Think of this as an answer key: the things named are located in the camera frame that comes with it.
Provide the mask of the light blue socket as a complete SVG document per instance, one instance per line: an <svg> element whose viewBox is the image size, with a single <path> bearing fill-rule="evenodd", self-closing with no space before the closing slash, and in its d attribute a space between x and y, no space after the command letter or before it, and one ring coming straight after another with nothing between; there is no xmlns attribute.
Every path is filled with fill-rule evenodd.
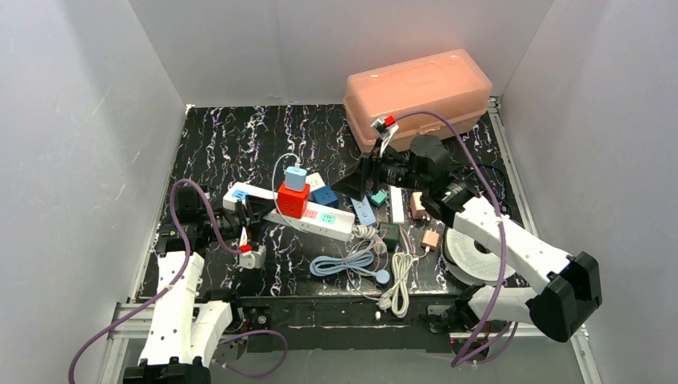
<svg viewBox="0 0 678 384"><path fill-rule="evenodd" d="M369 203L368 197L364 196L362 200L350 199L357 220L363 226L375 226L377 218Z"/></svg>

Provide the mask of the teal small adapter plug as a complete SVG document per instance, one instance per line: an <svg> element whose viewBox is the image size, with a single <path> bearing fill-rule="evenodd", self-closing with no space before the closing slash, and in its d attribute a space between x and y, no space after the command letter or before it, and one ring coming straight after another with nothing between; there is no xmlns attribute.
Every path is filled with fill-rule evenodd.
<svg viewBox="0 0 678 384"><path fill-rule="evenodd" d="M379 190L369 196L369 202L375 207L381 207L385 204L387 198L388 194L383 190Z"/></svg>

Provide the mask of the long white power strip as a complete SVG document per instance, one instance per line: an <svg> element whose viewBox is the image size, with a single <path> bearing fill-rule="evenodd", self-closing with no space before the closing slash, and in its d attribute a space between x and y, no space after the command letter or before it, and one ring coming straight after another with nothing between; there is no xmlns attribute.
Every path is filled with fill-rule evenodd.
<svg viewBox="0 0 678 384"><path fill-rule="evenodd" d="M247 200L254 207L254 203L261 199L264 203L273 203L273 209L264 215L264 220L282 225L291 224L301 231L345 242L353 236L355 215L350 212L292 198L291 194L285 194L280 199L277 192L244 182L236 182L229 188L222 198L222 205L227 210L235 210L236 203L240 200Z"/></svg>

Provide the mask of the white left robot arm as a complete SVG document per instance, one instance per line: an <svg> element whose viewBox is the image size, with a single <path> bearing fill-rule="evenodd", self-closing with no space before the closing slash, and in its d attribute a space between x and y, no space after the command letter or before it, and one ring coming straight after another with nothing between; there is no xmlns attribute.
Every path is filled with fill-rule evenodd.
<svg viewBox="0 0 678 384"><path fill-rule="evenodd" d="M153 309L146 344L124 383L209 383L209 364L221 336L241 328L239 297L230 289L198 296L206 249L237 241L231 252L239 267L258 269L265 246L253 234L274 209L271 198L236 195L231 208L216 208L195 182L176 183L169 194L169 217L159 230L157 293L141 305Z"/></svg>

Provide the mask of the pink translucent storage box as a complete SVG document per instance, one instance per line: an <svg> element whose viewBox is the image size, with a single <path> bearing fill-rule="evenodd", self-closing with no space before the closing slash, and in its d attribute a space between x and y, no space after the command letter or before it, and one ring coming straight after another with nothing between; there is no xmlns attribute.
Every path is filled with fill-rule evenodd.
<svg viewBox="0 0 678 384"><path fill-rule="evenodd" d="M371 124L380 116L428 110L464 134L486 112L492 90L482 69L459 49L353 74L343 104L357 145L367 153L378 138Z"/></svg>

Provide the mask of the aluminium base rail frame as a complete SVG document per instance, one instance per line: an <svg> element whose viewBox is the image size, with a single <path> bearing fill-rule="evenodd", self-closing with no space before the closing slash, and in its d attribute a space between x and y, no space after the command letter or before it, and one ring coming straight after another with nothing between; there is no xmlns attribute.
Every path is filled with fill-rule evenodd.
<svg viewBox="0 0 678 384"><path fill-rule="evenodd" d="M408 315L398 319L360 296L248 297L241 300L245 330L270 329L285 335L290 350L425 350L448 353L470 331L438 326L430 316L445 318L452 295L415 295ZM145 339L153 307L144 309L108 333L108 339ZM579 330L570 341L584 383L602 383L588 345Z"/></svg>

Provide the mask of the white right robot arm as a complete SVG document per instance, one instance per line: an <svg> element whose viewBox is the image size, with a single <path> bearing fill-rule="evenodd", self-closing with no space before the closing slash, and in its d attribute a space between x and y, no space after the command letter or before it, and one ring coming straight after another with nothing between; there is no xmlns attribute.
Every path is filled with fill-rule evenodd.
<svg viewBox="0 0 678 384"><path fill-rule="evenodd" d="M577 256L529 233L509 218L498 218L488 195L452 172L452 157L441 140L421 135L404 157L392 148L361 156L346 176L331 185L334 192L361 200L386 184L422 194L425 210L448 228L469 236L528 282L526 288L468 288L449 315L472 329L490 308L490 320L534 325L557 342L568 341L602 303L600 266L585 252Z"/></svg>

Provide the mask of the small pink usb plug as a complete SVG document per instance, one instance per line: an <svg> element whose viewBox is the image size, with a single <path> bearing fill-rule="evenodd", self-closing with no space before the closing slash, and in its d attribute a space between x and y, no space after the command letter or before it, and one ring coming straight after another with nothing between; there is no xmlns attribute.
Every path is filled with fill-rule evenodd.
<svg viewBox="0 0 678 384"><path fill-rule="evenodd" d="M426 252L436 250L440 242L440 234L435 230L425 230L421 238L421 248Z"/></svg>

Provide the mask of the blue power adapter plug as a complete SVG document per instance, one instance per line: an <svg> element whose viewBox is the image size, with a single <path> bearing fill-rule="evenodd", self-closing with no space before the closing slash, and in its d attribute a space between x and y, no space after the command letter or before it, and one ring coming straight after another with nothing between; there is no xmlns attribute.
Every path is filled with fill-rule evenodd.
<svg viewBox="0 0 678 384"><path fill-rule="evenodd" d="M311 197L316 204L337 209L338 197L330 186L321 186L311 192Z"/></svg>

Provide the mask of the red power adapter plug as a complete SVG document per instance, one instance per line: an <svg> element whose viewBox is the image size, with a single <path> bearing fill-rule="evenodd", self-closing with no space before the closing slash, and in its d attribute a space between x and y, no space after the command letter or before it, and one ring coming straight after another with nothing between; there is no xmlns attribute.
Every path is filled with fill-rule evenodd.
<svg viewBox="0 0 678 384"><path fill-rule="evenodd" d="M277 191L276 203L280 214L301 219L304 216L309 201L309 185L306 183L302 192L295 192L285 188L283 182Z"/></svg>

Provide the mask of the small light blue charger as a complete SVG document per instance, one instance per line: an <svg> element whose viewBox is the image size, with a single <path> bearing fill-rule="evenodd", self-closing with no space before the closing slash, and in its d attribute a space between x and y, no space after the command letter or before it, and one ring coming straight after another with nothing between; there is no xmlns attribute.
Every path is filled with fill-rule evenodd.
<svg viewBox="0 0 678 384"><path fill-rule="evenodd" d="M285 188L295 192L302 192L306 186L308 171L296 166L288 166L285 170Z"/></svg>

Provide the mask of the pink power adapter plug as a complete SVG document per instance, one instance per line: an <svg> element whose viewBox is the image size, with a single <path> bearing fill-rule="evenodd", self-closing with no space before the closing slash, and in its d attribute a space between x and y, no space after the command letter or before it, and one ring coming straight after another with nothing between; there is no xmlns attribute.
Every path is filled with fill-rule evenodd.
<svg viewBox="0 0 678 384"><path fill-rule="evenodd" d="M409 200L410 214L412 219L414 220L428 219L428 213L423 207L423 204L421 203L421 196L422 193L419 191L412 192L410 196Z"/></svg>

